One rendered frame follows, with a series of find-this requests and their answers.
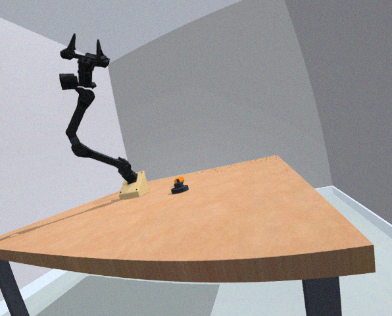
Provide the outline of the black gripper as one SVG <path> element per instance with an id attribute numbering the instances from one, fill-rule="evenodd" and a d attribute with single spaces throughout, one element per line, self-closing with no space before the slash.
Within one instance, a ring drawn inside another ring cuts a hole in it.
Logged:
<path id="1" fill-rule="evenodd" d="M 72 39 L 66 49 L 63 49 L 60 51 L 60 56 L 63 59 L 68 59 L 71 60 L 73 58 L 78 59 L 78 74 L 80 76 L 92 76 L 93 72 L 93 63 L 97 63 L 97 66 L 100 67 L 107 67 L 109 65 L 109 59 L 107 56 L 103 54 L 103 51 L 101 49 L 100 41 L 99 39 L 97 40 L 97 50 L 96 50 L 96 58 L 93 57 L 88 57 L 85 55 L 77 54 L 75 53 L 75 40 L 76 40 L 76 34 L 72 36 Z"/>

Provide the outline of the orange knob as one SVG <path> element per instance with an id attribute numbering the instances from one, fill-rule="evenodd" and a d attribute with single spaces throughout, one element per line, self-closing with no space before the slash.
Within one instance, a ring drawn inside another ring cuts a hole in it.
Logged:
<path id="1" fill-rule="evenodd" d="M 184 178 L 182 176 L 177 179 L 179 179 L 180 182 L 184 182 Z M 177 179 L 174 180 L 174 183 L 177 183 Z"/>

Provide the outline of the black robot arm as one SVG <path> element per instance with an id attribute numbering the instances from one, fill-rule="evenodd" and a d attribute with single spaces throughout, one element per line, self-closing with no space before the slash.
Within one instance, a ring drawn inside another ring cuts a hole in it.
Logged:
<path id="1" fill-rule="evenodd" d="M 79 74 L 78 74 L 79 75 Z M 85 88 L 95 88 L 97 85 L 95 82 L 92 82 L 92 76 L 77 76 L 70 73 L 67 74 L 59 74 L 59 80 L 61 83 L 62 90 L 73 90 L 75 89 L 78 92 L 78 105 L 74 114 L 71 118 L 70 124 L 66 130 L 66 135 L 72 144 L 71 149 L 73 153 L 78 157 L 92 158 L 98 160 L 102 163 L 106 163 L 108 165 L 114 166 L 118 168 L 118 172 L 122 175 L 128 185 L 137 181 L 138 173 L 136 174 L 131 170 L 131 164 L 126 159 L 119 157 L 118 159 L 114 159 L 105 154 L 99 153 L 98 151 L 93 151 L 86 145 L 80 143 L 76 132 L 80 125 L 80 122 L 84 116 L 86 109 L 91 105 L 93 100 L 95 99 L 94 92 L 91 90 L 86 90 L 84 88 L 78 87 L 82 86 Z M 78 82 L 79 81 L 79 82 Z"/>

